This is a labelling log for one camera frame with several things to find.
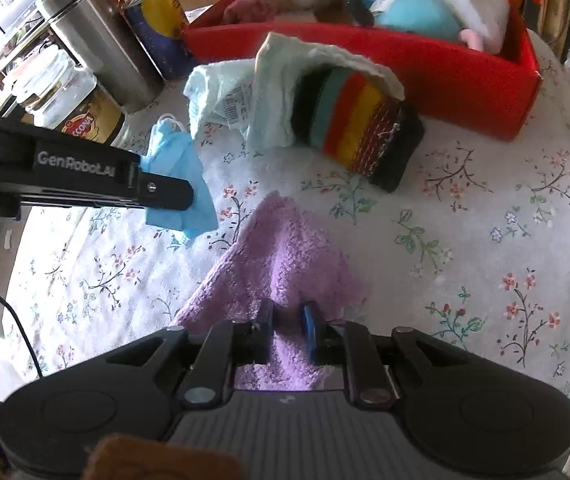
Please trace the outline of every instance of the white tablecloth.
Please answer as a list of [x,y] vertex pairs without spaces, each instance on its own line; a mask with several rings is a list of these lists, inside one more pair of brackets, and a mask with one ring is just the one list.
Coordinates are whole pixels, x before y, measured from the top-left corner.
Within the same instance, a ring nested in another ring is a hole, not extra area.
[[[310,148],[259,153],[212,126],[197,148],[220,226],[191,246],[146,226],[141,210],[34,208],[8,301],[45,373],[166,325],[278,189],[316,212],[350,256],[369,290],[357,314],[373,333],[414,326],[570,399],[570,89],[547,46],[533,42],[544,84],[516,139],[425,119],[392,194]],[[130,146],[144,150],[162,113],[187,124],[181,90],[170,86],[137,114]],[[4,325],[16,369],[33,379],[9,316]]]

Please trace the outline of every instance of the blue and yellow can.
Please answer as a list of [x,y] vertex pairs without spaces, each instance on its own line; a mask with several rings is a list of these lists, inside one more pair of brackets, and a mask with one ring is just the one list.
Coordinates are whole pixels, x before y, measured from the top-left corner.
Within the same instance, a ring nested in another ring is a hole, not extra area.
[[166,80],[191,72],[196,62],[183,41],[188,22],[178,0],[130,0],[123,12]]

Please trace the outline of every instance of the silver screw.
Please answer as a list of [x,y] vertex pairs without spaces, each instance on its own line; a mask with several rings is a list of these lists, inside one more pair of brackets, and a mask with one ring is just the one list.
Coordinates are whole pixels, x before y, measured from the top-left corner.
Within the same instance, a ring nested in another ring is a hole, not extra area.
[[192,404],[205,404],[216,397],[216,392],[211,388],[196,386],[195,388],[187,390],[183,397],[187,402],[191,402]]
[[392,394],[383,388],[368,388],[361,392],[361,400],[368,404],[385,404],[392,398]]

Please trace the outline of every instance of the purple cloth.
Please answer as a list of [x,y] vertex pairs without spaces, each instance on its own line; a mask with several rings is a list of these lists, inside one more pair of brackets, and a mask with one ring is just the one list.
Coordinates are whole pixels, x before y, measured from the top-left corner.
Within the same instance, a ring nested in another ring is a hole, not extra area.
[[174,323],[202,333],[220,319],[252,319],[263,298],[277,304],[271,363],[239,368],[236,388],[312,389],[322,368],[305,357],[300,304],[315,300],[326,319],[338,319],[345,308],[363,304],[364,287],[311,216],[277,192],[259,204]]

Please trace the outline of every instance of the red box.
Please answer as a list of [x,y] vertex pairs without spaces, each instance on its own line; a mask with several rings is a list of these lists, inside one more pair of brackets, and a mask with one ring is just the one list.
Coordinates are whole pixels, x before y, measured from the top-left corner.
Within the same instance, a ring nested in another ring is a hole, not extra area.
[[515,9],[510,10],[502,52],[491,56],[378,28],[295,22],[219,25],[233,1],[220,0],[185,30],[187,44],[200,62],[254,57],[270,30],[335,44],[390,67],[419,113],[503,140],[518,134],[539,91],[539,63]]

